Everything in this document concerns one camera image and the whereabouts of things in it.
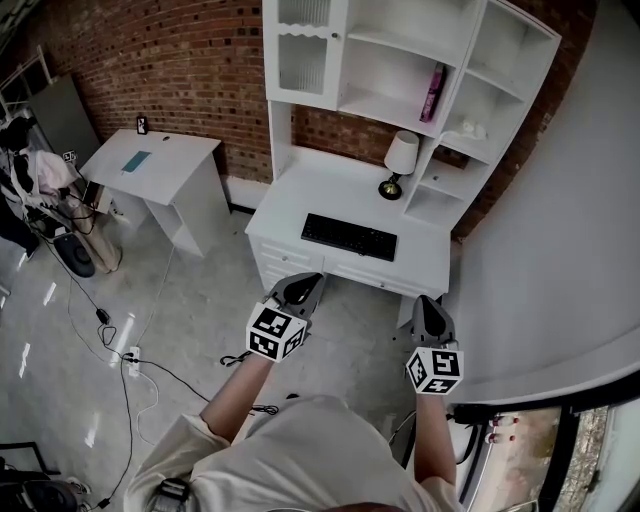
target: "pink book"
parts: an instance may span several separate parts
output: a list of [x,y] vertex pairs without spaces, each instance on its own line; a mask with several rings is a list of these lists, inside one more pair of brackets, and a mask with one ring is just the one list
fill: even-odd
[[440,99],[440,95],[442,94],[442,88],[444,87],[444,82],[447,78],[447,68],[444,67],[444,64],[438,62],[436,64],[435,70],[433,71],[433,76],[431,77],[431,85],[429,85],[429,92],[427,93],[427,99],[424,102],[424,107],[422,107],[422,114],[420,115],[420,121],[423,123],[428,123],[433,118],[433,114],[436,111],[436,107],[438,106],[438,100]]

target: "power strip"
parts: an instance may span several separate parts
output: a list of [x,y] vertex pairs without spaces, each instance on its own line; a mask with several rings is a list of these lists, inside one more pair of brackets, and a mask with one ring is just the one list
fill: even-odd
[[[131,359],[140,359],[140,347],[130,347],[129,352],[133,354]],[[129,365],[129,376],[137,377],[140,375],[140,363],[127,363]]]

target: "brick wall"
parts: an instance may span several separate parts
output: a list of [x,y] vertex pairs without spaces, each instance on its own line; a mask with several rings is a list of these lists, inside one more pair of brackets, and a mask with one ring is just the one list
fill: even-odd
[[[553,117],[589,39],[596,0],[513,0],[563,39],[514,143],[454,229],[466,237],[506,190]],[[222,172],[271,181],[260,0],[47,0],[2,55],[8,75],[42,44],[72,73],[103,139],[146,115],[152,130],[224,142]],[[296,144],[381,164],[397,127],[307,107]]]

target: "black keyboard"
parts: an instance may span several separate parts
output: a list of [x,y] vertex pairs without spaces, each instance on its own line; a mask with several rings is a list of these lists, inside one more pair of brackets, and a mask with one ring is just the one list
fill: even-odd
[[304,223],[302,239],[330,245],[361,256],[393,261],[398,237],[377,229],[329,219],[310,213]]

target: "small white desk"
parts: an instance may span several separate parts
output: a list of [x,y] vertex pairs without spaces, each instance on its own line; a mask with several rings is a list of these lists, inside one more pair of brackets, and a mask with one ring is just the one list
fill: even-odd
[[[389,173],[375,165],[294,147],[284,173],[271,184],[247,226],[265,290],[299,272],[325,272],[402,295],[398,326],[413,302],[449,289],[450,234],[403,215],[400,201],[378,194]],[[300,238],[315,213],[397,235],[394,261]]]
[[[229,208],[212,154],[219,144],[204,137],[118,130],[81,172],[104,185],[116,204],[144,214],[146,204],[176,247],[205,256],[220,230],[228,229]],[[133,172],[124,172],[138,151],[151,154]]]

